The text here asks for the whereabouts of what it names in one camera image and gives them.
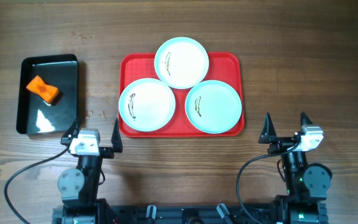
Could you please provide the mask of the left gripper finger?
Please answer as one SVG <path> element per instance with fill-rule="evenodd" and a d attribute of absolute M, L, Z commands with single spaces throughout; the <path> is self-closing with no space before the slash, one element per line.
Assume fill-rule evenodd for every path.
<path fill-rule="evenodd" d="M 121 135 L 119 132 L 119 121 L 117 118 L 114 122 L 114 127 L 112 130 L 111 143 L 113 149 L 123 149 Z"/>
<path fill-rule="evenodd" d="M 75 118 L 72 125 L 65 131 L 65 133 L 61 137 L 61 140 L 72 140 L 73 138 L 76 138 L 78 136 L 78 131 L 78 118 Z"/>

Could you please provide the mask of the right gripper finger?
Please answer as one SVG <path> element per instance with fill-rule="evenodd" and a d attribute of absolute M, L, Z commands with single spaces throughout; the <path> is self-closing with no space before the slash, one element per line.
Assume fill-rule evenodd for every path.
<path fill-rule="evenodd" d="M 312 121 L 309 119 L 307 114 L 305 112 L 302 112 L 300 115 L 300 124 L 303 125 L 312 125 Z"/>
<path fill-rule="evenodd" d="M 264 126 L 259 136 L 259 144 L 270 144 L 277 141 L 275 128 L 269 113 L 265 115 Z"/>

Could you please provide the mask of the orange sponge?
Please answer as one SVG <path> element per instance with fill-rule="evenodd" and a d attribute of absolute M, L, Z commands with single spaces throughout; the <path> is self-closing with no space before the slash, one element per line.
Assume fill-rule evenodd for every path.
<path fill-rule="evenodd" d="M 27 84 L 26 88 L 48 104 L 52 104 L 60 92 L 57 87 L 46 84 L 38 75 Z"/>

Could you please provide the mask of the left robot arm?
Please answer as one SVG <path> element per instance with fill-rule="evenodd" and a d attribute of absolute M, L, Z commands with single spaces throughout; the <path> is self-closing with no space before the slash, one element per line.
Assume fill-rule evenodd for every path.
<path fill-rule="evenodd" d="M 119 121 L 114 122 L 110 147 L 100 146 L 99 131 L 81 129 L 77 119 L 63 134 L 60 143 L 78 159 L 78 163 L 58 178 L 63 207 L 53 211 L 52 223 L 119 223 L 107 200 L 97 198 L 98 188 L 103 183 L 100 180 L 104 176 L 103 159 L 113 159 L 116 152 L 123 150 Z"/>

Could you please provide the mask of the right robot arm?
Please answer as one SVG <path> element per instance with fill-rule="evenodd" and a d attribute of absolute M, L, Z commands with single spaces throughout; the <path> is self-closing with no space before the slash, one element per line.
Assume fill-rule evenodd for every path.
<path fill-rule="evenodd" d="M 268 144 L 268 155 L 280 156 L 282 177 L 287 194 L 278 195 L 269 208 L 270 223 L 324 224 L 328 209 L 323 203 L 331 185 L 333 173 L 318 163 L 307 162 L 306 153 L 316 149 L 323 140 L 323 130 L 311 122 L 306 113 L 300 116 L 301 128 L 292 137 L 278 137 L 269 114 L 259 137 Z"/>

